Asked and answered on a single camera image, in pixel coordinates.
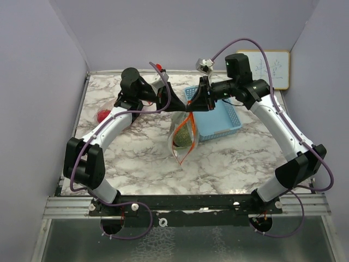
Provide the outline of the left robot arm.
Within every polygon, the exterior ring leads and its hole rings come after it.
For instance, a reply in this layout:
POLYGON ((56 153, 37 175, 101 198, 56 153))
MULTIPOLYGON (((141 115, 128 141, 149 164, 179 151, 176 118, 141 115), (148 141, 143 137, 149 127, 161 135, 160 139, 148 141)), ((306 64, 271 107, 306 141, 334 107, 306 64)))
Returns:
POLYGON ((112 216, 119 212, 121 203, 117 199, 119 191, 105 178, 104 152, 117 135, 127 129, 145 114, 144 102, 154 103, 154 113, 186 111, 184 103, 176 96, 165 69, 153 65, 157 76, 148 83, 136 68, 122 71, 117 99, 111 112, 88 134, 80 139, 71 138, 67 142, 63 175, 70 180, 70 189, 77 192, 86 190, 99 199, 101 208, 112 216))

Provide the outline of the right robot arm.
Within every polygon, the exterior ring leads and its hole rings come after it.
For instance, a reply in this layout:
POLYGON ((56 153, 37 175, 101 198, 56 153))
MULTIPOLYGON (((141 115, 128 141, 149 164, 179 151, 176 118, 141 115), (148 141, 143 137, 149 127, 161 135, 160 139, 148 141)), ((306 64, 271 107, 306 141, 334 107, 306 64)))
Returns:
POLYGON ((234 97, 266 126, 287 162, 276 168, 274 176, 252 192, 251 209, 264 213, 269 209, 270 201, 315 175, 327 150, 300 132, 283 112, 276 96, 270 93, 266 81, 253 80, 247 55, 236 53, 225 57, 228 76, 225 81, 211 82, 213 64, 211 59, 196 62, 196 69, 204 76, 199 79, 197 91, 186 109, 188 112, 209 111, 215 108, 217 101, 234 97))

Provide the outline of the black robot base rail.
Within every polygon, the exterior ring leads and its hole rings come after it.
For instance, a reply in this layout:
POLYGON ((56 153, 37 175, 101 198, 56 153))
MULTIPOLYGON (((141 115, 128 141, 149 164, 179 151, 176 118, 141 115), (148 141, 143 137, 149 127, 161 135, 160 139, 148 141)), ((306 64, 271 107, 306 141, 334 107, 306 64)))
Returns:
POLYGON ((279 198, 263 203, 252 194, 119 195, 116 203, 91 201, 91 217, 125 227, 247 227, 250 216, 281 214, 279 198))

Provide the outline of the bright red apple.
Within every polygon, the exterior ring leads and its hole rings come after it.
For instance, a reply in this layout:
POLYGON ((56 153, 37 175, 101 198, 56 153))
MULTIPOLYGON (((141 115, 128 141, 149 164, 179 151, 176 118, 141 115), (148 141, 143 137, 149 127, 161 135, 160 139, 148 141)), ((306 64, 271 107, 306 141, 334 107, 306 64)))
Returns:
POLYGON ((109 109, 102 109, 97 112, 97 122, 101 123, 109 114, 111 113, 111 110, 109 109))

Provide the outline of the clear zip bag orange zipper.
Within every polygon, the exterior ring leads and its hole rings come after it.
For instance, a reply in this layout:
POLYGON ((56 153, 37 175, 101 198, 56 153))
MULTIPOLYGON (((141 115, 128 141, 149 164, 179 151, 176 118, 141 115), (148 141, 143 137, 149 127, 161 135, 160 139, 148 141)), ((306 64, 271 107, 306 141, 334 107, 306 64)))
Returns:
POLYGON ((101 123, 111 113, 111 110, 114 108, 115 102, 116 102, 116 99, 112 99, 112 100, 104 103, 96 111, 96 113, 94 115, 94 121, 96 124, 101 123))

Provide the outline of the green netted melon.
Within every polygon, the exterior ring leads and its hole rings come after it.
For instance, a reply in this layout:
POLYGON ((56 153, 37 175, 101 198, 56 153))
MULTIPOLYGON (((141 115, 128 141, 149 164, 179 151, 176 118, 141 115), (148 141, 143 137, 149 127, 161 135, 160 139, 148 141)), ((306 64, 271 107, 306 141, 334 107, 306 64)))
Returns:
POLYGON ((192 144, 190 130, 187 124, 177 129, 173 135, 173 144, 175 147, 190 147, 192 144))

